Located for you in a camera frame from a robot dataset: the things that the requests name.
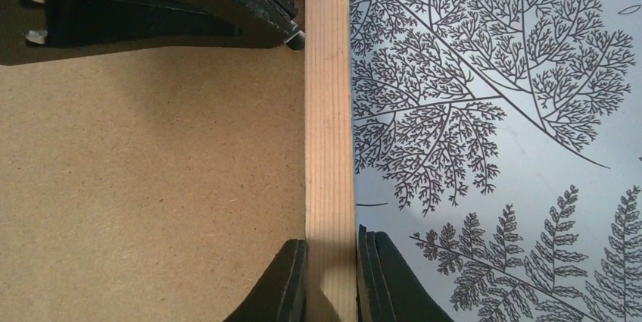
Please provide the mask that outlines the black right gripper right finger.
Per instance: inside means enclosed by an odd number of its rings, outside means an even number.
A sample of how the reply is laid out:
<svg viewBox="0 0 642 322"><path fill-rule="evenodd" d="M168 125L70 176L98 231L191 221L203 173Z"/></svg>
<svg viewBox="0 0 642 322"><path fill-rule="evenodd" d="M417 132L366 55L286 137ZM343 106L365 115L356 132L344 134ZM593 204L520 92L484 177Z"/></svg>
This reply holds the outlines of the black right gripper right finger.
<svg viewBox="0 0 642 322"><path fill-rule="evenodd" d="M357 315L366 322L451 322L387 233L357 231Z"/></svg>

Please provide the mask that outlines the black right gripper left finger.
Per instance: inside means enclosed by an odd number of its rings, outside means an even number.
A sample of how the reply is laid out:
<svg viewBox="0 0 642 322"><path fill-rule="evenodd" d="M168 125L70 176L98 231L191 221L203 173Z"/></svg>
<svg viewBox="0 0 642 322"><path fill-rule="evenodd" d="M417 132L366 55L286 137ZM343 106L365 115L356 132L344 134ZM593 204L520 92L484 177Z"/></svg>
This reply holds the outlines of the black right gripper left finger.
<svg viewBox="0 0 642 322"><path fill-rule="evenodd" d="M305 315L307 243L286 241L225 322L299 322Z"/></svg>

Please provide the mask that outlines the brown backing board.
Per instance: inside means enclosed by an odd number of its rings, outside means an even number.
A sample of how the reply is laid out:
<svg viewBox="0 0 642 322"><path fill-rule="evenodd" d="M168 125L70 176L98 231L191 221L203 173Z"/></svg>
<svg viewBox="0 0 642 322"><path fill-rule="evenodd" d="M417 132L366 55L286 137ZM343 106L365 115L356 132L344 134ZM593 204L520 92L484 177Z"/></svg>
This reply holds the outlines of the brown backing board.
<svg viewBox="0 0 642 322"><path fill-rule="evenodd" d="M1 319L224 321L303 223L303 57L1 63Z"/></svg>

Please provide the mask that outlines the wooden picture frame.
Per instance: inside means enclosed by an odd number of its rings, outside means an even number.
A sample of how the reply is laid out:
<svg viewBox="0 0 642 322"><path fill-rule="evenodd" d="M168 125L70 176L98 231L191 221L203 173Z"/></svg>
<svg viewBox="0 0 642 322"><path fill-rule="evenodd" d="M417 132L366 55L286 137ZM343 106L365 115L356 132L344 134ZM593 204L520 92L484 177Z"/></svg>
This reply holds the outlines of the wooden picture frame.
<svg viewBox="0 0 642 322"><path fill-rule="evenodd" d="M357 320L348 0L305 0L308 321Z"/></svg>

